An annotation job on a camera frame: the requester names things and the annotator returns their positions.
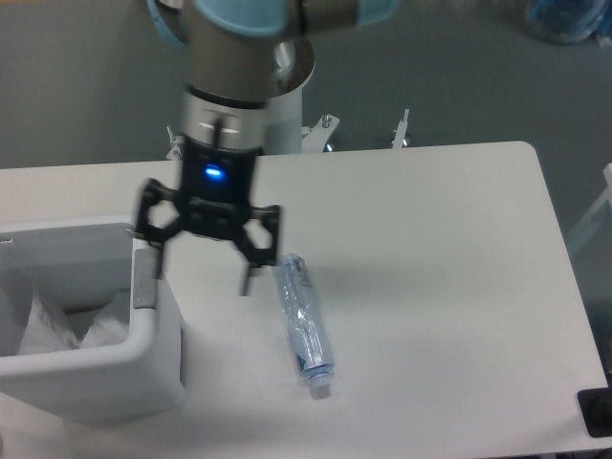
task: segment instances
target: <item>white bin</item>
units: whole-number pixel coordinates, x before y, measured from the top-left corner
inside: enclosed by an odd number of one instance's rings
[[[183,318],[168,283],[155,279],[152,250],[133,239],[129,221],[94,217],[0,227],[1,392],[76,420],[161,411],[184,400]],[[20,324],[32,304],[14,285],[16,273],[67,317],[130,289],[127,339],[46,354],[7,351],[7,342],[21,340]]]

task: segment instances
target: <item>gray floor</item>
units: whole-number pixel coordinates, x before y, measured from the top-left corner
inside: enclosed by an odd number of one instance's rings
[[[0,167],[164,157],[186,52],[161,42],[144,0],[3,4],[0,43]],[[536,41],[511,0],[403,2],[388,23],[314,43],[304,120],[340,117],[339,149],[388,146],[409,106],[416,146],[531,143],[564,233],[603,190],[612,49]],[[612,235],[601,234],[575,263],[601,334],[612,334],[610,254]]]

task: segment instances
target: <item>bottle label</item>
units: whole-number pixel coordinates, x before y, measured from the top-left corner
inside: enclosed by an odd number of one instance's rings
[[[299,366],[299,371],[304,371],[304,365],[306,365],[306,360],[304,360],[298,354],[295,354],[295,358],[297,359],[297,366]]]

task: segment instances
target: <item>light blue joint cap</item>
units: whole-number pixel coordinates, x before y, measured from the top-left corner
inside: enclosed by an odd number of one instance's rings
[[[160,13],[160,10],[158,9],[157,4],[155,3],[155,0],[146,0],[146,4],[148,5],[149,12],[153,17],[153,23],[155,24],[155,28],[157,29],[158,34],[162,37],[162,40],[165,42],[165,44],[177,47],[185,46],[185,43],[179,40],[179,37],[176,36],[168,26],[166,26],[164,19],[162,18],[162,14]]]
[[[217,26],[240,35],[275,36],[287,27],[287,0],[195,0]]]
[[[391,17],[400,6],[400,0],[360,0],[358,26],[367,26]]]

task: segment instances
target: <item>blue led light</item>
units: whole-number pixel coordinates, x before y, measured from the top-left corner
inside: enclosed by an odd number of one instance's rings
[[[222,181],[226,178],[226,173],[216,165],[207,165],[204,173],[211,180]]]

